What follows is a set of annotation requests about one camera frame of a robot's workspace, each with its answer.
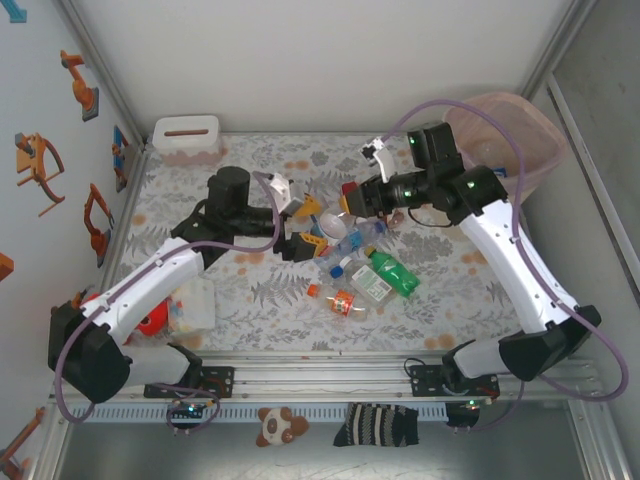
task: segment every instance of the pink plastic container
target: pink plastic container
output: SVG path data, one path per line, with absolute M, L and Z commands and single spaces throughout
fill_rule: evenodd
M 512 93 L 489 93 L 465 100 L 488 113 L 513 135 L 525 156 L 522 199 L 529 196 L 567 154 L 564 135 L 540 110 Z M 461 108 L 443 117 L 451 125 L 465 168 L 486 165 L 500 177 L 510 197 L 515 195 L 519 163 L 498 131 L 482 118 Z

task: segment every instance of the black and white sock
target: black and white sock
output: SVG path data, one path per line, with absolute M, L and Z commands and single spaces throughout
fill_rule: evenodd
M 406 447 L 418 443 L 418 411 L 396 405 L 351 403 L 333 445 Z

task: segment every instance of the plush dog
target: plush dog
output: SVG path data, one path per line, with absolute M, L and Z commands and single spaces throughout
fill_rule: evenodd
M 294 437 L 303 435 L 309 430 L 309 422 L 304 417 L 294 417 L 291 409 L 261 408 L 258 417 L 262 421 L 262 432 L 258 435 L 256 445 L 284 445 L 291 443 Z

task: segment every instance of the orange bottle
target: orange bottle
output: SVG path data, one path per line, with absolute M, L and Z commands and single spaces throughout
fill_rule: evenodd
M 362 322 L 367 319 L 368 309 L 364 302 L 353 293 L 338 290 L 327 285 L 311 284 L 307 295 L 334 313 Z

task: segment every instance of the metal floor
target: metal floor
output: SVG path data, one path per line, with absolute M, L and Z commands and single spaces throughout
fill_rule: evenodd
M 490 415 L 499 415 L 497 405 Z M 562 408 L 524 403 L 499 428 L 453 435 L 420 423 L 407 448 L 333 447 L 339 423 L 312 423 L 291 445 L 258 448 L 259 425 L 218 424 L 191 438 L 164 425 L 85 424 L 73 428 L 57 479 L 126 480 L 471 480 L 584 478 Z

